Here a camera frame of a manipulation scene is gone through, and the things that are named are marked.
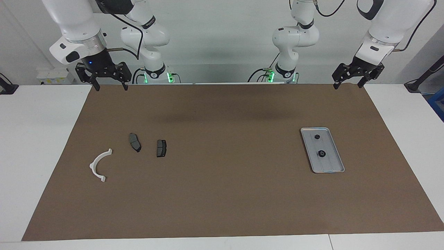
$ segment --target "white plastic bracket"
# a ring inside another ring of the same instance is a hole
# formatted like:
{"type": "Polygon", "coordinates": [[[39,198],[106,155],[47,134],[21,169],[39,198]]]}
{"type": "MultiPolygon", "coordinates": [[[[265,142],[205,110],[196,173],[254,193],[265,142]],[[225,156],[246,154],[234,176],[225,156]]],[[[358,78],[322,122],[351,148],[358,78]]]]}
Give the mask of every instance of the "white plastic bracket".
{"type": "Polygon", "coordinates": [[[97,167],[97,163],[98,163],[100,160],[102,160],[105,156],[108,156],[108,155],[111,155],[111,154],[112,154],[112,149],[109,149],[108,151],[101,153],[101,154],[100,154],[98,157],[96,157],[96,159],[95,159],[95,160],[89,165],[89,168],[92,170],[92,173],[93,173],[95,176],[99,177],[100,180],[101,180],[102,182],[105,182],[106,177],[103,176],[103,175],[98,174],[98,173],[96,172],[95,168],[97,167]]]}

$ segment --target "brown paper surface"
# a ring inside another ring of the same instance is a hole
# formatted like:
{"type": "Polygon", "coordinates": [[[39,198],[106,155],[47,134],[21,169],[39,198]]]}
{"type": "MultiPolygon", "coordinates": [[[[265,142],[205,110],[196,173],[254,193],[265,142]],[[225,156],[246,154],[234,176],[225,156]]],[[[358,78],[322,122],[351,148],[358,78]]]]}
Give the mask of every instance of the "brown paper surface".
{"type": "Polygon", "coordinates": [[[357,86],[109,85],[91,89],[23,240],[443,230],[357,86]],[[330,129],[344,173],[311,171],[302,127],[330,129]],[[108,148],[103,183],[89,164],[108,148]]]}

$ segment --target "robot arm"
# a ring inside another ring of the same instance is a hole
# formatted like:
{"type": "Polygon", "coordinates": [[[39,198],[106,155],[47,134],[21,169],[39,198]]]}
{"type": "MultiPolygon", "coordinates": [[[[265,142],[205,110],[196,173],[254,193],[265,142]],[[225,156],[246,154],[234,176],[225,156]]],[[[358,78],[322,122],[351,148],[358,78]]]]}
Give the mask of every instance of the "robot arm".
{"type": "MultiPolygon", "coordinates": [[[[113,63],[88,0],[42,1],[62,32],[62,37],[50,47],[51,54],[65,65],[81,59],[75,70],[82,82],[92,84],[97,91],[100,90],[97,77],[118,80],[127,90],[125,83],[131,80],[131,72],[124,62],[113,63]]],[[[122,2],[132,8],[130,0],[122,2]]]]}
{"type": "Polygon", "coordinates": [[[383,59],[390,55],[424,13],[433,0],[372,0],[373,4],[363,10],[365,1],[358,0],[359,13],[372,25],[362,40],[361,46],[349,65],[340,64],[332,77],[334,88],[352,77],[362,77],[358,83],[362,88],[367,81],[377,79],[384,69],[383,59]]]}
{"type": "MultiPolygon", "coordinates": [[[[143,32],[143,42],[140,56],[145,64],[144,71],[150,83],[169,82],[171,76],[168,66],[162,60],[161,54],[155,47],[167,45],[170,42],[168,31],[156,22],[146,0],[135,0],[133,9],[126,17],[137,22],[143,32]]],[[[120,33],[125,45],[137,51],[140,42],[140,31],[132,27],[124,27],[120,33]]]]}
{"type": "Polygon", "coordinates": [[[313,46],[319,40],[319,30],[314,26],[314,12],[313,0],[295,0],[291,15],[297,21],[297,26],[274,31],[273,44],[279,49],[279,57],[273,68],[275,81],[290,83],[299,59],[294,49],[313,46]]]}

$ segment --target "metal tray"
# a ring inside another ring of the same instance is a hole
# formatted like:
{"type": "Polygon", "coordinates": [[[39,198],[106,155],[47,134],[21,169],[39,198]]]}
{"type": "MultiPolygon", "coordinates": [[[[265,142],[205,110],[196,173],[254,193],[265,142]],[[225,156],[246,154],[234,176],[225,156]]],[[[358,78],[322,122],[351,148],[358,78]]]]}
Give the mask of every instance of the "metal tray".
{"type": "Polygon", "coordinates": [[[328,128],[302,128],[302,138],[315,173],[342,173],[341,157],[328,128]]]}

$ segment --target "white table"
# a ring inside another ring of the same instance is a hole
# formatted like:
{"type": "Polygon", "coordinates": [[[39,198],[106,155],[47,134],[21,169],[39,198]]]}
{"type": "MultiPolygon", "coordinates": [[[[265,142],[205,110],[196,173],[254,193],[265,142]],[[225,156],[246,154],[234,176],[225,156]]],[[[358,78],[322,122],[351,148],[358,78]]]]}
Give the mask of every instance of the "white table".
{"type": "MultiPolygon", "coordinates": [[[[444,249],[444,232],[19,242],[90,88],[20,86],[0,96],[0,249],[444,249]]],[[[365,89],[444,219],[444,123],[402,85],[365,89]]]]}

